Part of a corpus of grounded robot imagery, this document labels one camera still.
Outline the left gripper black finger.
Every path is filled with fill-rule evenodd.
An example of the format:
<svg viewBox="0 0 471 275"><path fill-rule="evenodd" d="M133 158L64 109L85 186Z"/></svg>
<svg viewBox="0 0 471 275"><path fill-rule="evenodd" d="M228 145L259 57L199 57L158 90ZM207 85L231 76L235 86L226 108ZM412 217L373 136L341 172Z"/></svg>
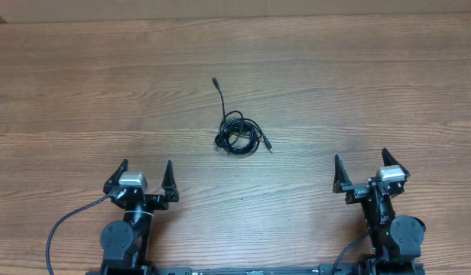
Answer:
<svg viewBox="0 0 471 275"><path fill-rule="evenodd" d="M114 186L119 185L119 179L121 175L128 170L128 160L124 159L119 168L105 181L103 185L103 192L110 193Z"/></svg>
<svg viewBox="0 0 471 275"><path fill-rule="evenodd" d="M167 162L161 188L164 190L165 202L179 202L179 192L175 183L173 164L171 160Z"/></svg>

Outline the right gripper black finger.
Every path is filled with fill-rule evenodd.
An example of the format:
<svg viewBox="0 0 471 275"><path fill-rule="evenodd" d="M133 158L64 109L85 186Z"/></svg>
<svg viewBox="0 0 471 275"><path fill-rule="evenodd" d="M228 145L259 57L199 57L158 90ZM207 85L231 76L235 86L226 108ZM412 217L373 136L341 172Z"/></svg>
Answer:
<svg viewBox="0 0 471 275"><path fill-rule="evenodd" d="M334 193L344 193L347 192L352 182L350 181L346 170L343 166L343 162L338 154L334 157L334 180L333 180L333 192Z"/></svg>
<svg viewBox="0 0 471 275"><path fill-rule="evenodd" d="M386 167L397 165L404 172L405 178L408 178L411 175L410 172L391 155L391 153L388 151L386 147L382 148L381 153L382 153L383 163Z"/></svg>

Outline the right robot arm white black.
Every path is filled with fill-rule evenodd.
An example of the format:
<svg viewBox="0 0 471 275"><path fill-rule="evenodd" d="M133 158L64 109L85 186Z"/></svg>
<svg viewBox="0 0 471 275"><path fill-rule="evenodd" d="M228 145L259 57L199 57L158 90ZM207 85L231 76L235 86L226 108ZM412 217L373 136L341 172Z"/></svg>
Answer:
<svg viewBox="0 0 471 275"><path fill-rule="evenodd" d="M409 215L396 215L391 199L404 192L410 177L387 149L382 149L384 166L366 183L353 184L339 155L334 157L333 192L344 193L347 205L359 203L367 232L349 244L335 259L331 274L424 274L421 256L426 225ZM363 254L355 264L344 264L344 256L369 238L371 254Z"/></svg>

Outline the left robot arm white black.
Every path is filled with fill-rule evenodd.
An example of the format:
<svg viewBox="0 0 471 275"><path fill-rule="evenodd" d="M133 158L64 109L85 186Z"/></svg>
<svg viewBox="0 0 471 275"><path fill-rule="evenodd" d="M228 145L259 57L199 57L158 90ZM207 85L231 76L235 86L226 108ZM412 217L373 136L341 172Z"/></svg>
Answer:
<svg viewBox="0 0 471 275"><path fill-rule="evenodd" d="M124 210L123 218L108 223L100 235L103 249L100 274L158 274L147 259L154 212L165 211L179 201L173 164L167 162L161 183L163 194L147 194L143 172L130 171L128 161L106 180L103 192L112 203Z"/></svg>

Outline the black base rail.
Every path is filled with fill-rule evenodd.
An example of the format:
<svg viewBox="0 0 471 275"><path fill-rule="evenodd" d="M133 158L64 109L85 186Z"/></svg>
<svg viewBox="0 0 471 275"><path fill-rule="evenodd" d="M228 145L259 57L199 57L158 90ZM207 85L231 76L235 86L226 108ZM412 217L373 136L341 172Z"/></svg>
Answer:
<svg viewBox="0 0 471 275"><path fill-rule="evenodd" d="M202 269L191 270L188 267L177 268L159 268L151 274L160 275L330 275L332 274L333 264L320 264L318 267L276 267L276 268L225 268L225 269ZM358 275L370 274L366 273L358 264L338 264L334 274L336 275ZM417 264L415 272L406 267L399 267L398 270L392 271L390 268L384 271L377 271L376 274L419 274L425 275L426 271L422 264Z"/></svg>

